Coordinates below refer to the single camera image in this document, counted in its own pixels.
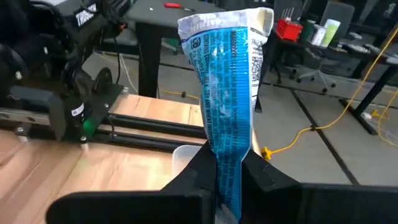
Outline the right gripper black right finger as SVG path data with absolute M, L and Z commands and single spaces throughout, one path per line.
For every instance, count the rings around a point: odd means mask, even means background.
M 242 181 L 242 223 L 397 223 L 395 187 L 301 183 L 254 151 Z

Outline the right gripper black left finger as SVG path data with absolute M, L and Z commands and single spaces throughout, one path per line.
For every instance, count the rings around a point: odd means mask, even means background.
M 208 143 L 160 190 L 75 192 L 54 201 L 46 222 L 214 223 L 216 158 Z

